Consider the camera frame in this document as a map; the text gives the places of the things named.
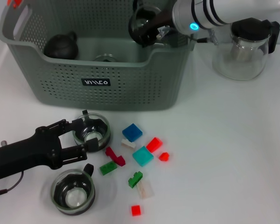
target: toy building block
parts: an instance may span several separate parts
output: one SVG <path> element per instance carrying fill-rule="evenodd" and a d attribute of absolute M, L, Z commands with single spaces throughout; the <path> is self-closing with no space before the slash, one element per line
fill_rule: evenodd
<path fill-rule="evenodd" d="M 14 0 L 14 2 L 17 4 L 17 6 L 19 6 L 22 2 L 22 0 Z"/>
<path fill-rule="evenodd" d="M 140 180 L 137 183 L 136 188 L 141 199 L 150 198 L 154 195 L 153 189 L 148 180 Z"/>
<path fill-rule="evenodd" d="M 133 142 L 136 141 L 143 133 L 135 124 L 131 124 L 129 127 L 122 131 L 122 134 L 130 142 Z"/>
<path fill-rule="evenodd" d="M 103 175 L 106 175 L 110 173 L 111 171 L 115 170 L 117 168 L 117 165 L 115 162 L 111 161 L 103 166 L 101 166 L 99 169 L 101 170 Z"/>
<path fill-rule="evenodd" d="M 149 152 L 153 153 L 155 150 L 157 150 L 159 147 L 163 145 L 163 142 L 159 140 L 158 138 L 152 139 L 152 141 L 146 146 L 146 148 L 149 150 Z"/>
<path fill-rule="evenodd" d="M 129 140 L 123 139 L 121 140 L 121 145 L 128 147 L 130 149 L 135 149 L 136 148 L 136 143 L 130 142 Z"/>
<path fill-rule="evenodd" d="M 136 184 L 141 180 L 142 177 L 143 177 L 143 174 L 140 171 L 134 173 L 134 177 L 129 179 L 129 186 L 131 188 L 134 188 L 136 186 Z"/>
<path fill-rule="evenodd" d="M 143 146 L 141 149 L 133 153 L 133 158 L 143 167 L 153 160 L 154 156 L 145 148 L 145 146 Z"/>
<path fill-rule="evenodd" d="M 140 216 L 141 215 L 141 208 L 139 205 L 134 205 L 131 207 L 132 209 L 132 216 Z"/>
<path fill-rule="evenodd" d="M 117 165 L 121 167 L 123 167 L 126 164 L 125 159 L 122 156 L 117 157 L 110 147 L 106 149 L 106 155 L 109 156 Z"/>
<path fill-rule="evenodd" d="M 167 162 L 169 160 L 169 157 L 170 157 L 169 153 L 162 153 L 162 155 L 160 155 L 159 159 L 161 161 Z"/>

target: blue block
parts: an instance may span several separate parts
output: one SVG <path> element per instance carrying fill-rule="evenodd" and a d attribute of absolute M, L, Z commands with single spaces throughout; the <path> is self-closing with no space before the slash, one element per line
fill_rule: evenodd
<path fill-rule="evenodd" d="M 122 133 L 130 142 L 136 141 L 143 134 L 135 124 L 131 124 Z"/>
<path fill-rule="evenodd" d="M 133 153 L 133 158 L 139 163 L 140 166 L 145 166 L 151 160 L 154 159 L 154 156 L 143 146 L 141 149 Z"/>

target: white table surface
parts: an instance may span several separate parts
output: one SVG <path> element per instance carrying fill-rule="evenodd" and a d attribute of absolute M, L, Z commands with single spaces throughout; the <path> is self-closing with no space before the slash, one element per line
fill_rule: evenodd
<path fill-rule="evenodd" d="M 110 159 L 101 151 L 59 170 L 25 171 L 19 186 L 0 196 L 0 224 L 280 224 L 280 45 L 264 73 L 249 82 L 216 74 L 213 49 L 196 46 L 171 109 L 99 112 L 111 123 L 111 147 L 124 156 L 124 167 L 102 176 L 98 168 Z M 37 127 L 72 121 L 81 111 L 40 103 L 0 41 L 0 142 L 26 139 Z M 164 146 L 154 155 L 167 151 L 170 161 L 155 158 L 141 168 L 120 146 L 121 131 L 131 123 L 144 132 L 137 147 L 157 136 Z M 75 145 L 70 133 L 61 141 Z M 50 201 L 50 186 L 59 173 L 86 163 L 95 166 L 95 202 L 80 216 L 63 215 Z M 151 182 L 153 197 L 141 200 L 128 186 L 136 171 Z M 19 177 L 0 180 L 0 189 Z M 142 207 L 141 217 L 131 216 L 134 204 Z"/>

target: red block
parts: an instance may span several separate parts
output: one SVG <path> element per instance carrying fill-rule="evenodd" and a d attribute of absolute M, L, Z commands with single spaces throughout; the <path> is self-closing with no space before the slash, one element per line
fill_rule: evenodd
<path fill-rule="evenodd" d="M 17 4 L 17 6 L 19 6 L 22 2 L 22 0 L 14 0 L 14 2 Z"/>
<path fill-rule="evenodd" d="M 162 153 L 162 155 L 160 155 L 159 159 L 161 161 L 167 162 L 169 160 L 169 157 L 170 157 L 169 153 Z"/>
<path fill-rule="evenodd" d="M 117 165 L 121 166 L 121 167 L 123 167 L 123 166 L 126 164 L 126 161 L 125 161 L 125 159 L 122 157 L 122 155 L 119 156 L 119 157 L 117 157 L 116 160 L 114 160 L 114 162 L 115 162 Z"/>
<path fill-rule="evenodd" d="M 153 153 L 155 150 L 157 150 L 159 147 L 163 145 L 163 142 L 159 140 L 158 138 L 154 138 L 147 146 L 149 152 Z"/>
<path fill-rule="evenodd" d="M 141 215 L 141 209 L 139 205 L 132 206 L 132 216 L 140 216 Z"/>
<path fill-rule="evenodd" d="M 117 165 L 121 167 L 123 167 L 126 164 L 124 158 L 122 156 L 117 157 L 110 147 L 106 149 L 106 155 L 109 156 Z"/>

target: green block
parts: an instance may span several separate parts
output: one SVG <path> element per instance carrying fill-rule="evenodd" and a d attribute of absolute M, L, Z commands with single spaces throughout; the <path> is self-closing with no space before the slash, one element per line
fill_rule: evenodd
<path fill-rule="evenodd" d="M 140 171 L 136 172 L 134 174 L 134 177 L 129 179 L 129 186 L 131 188 L 134 188 L 136 186 L 136 184 L 141 180 L 142 177 L 143 177 L 143 173 L 141 173 Z"/>
<path fill-rule="evenodd" d="M 111 171 L 115 170 L 117 168 L 117 165 L 115 162 L 111 161 L 103 166 L 101 166 L 99 169 L 101 170 L 103 175 L 106 175 L 110 173 Z"/>

